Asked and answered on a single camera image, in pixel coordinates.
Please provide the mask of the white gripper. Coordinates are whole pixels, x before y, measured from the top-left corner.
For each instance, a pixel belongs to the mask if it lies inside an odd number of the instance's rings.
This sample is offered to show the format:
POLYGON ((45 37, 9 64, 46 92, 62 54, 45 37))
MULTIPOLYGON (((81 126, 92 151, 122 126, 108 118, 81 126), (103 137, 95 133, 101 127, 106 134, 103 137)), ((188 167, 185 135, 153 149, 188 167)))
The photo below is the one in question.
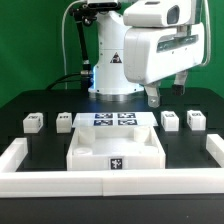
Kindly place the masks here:
POLYGON ((204 26, 191 27, 189 36, 177 37, 177 28, 130 28, 124 39, 124 74, 128 81, 145 86, 148 105, 160 105, 157 84, 150 84, 174 75, 172 92, 185 93, 187 69, 199 65, 204 55, 204 26))

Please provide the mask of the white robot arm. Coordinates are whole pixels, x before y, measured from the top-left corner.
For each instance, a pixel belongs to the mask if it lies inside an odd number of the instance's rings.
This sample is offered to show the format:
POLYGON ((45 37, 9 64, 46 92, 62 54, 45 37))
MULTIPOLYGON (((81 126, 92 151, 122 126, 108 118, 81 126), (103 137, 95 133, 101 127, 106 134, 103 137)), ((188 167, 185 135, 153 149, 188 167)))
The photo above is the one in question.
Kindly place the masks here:
POLYGON ((208 0, 78 0, 68 11, 79 29, 98 26, 99 59, 86 66, 92 98, 146 92, 157 107, 163 79, 173 76, 172 91, 182 95, 188 70, 210 61, 208 0))

